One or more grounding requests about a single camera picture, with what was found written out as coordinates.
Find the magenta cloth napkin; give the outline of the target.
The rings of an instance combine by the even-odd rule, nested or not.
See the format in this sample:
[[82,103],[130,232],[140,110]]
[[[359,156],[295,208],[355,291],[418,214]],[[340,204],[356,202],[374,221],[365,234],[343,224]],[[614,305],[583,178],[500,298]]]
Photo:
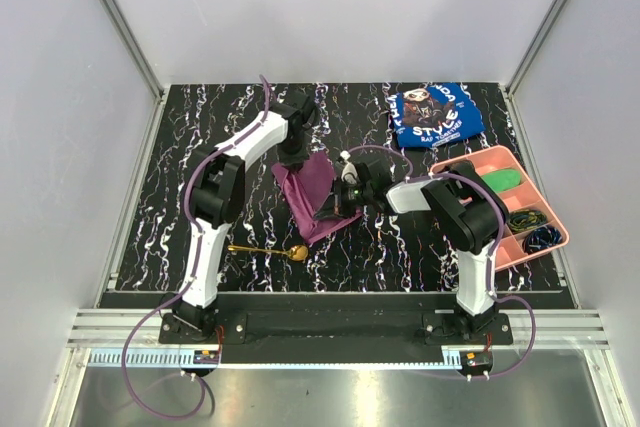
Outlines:
[[313,152],[297,172],[289,171],[281,163],[274,164],[271,172],[284,194],[301,238],[308,245],[313,245],[362,217],[361,211],[347,218],[335,217],[333,210],[329,209],[328,218],[315,218],[329,198],[335,178],[333,165],[325,151]]

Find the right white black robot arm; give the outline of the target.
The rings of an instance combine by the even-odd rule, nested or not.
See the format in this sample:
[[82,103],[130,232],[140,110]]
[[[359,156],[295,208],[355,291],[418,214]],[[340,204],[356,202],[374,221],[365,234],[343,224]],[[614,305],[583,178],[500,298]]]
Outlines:
[[424,177],[395,181],[377,161],[350,163],[314,217],[348,218],[364,207],[385,215],[430,212],[458,256],[454,331],[466,343],[486,336],[498,310],[495,260],[509,212],[468,160]]

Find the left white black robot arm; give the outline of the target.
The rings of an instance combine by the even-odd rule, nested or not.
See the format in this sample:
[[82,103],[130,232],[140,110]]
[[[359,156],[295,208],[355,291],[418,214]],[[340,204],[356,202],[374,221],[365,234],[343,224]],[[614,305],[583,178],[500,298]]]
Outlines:
[[172,312],[196,343],[215,333],[219,265],[227,234],[246,204],[247,170],[272,149],[287,171],[299,171],[309,159],[305,135],[316,120],[313,99],[295,92],[280,102],[266,91],[265,101],[245,128],[201,156],[185,188],[183,210],[191,239],[180,300]]

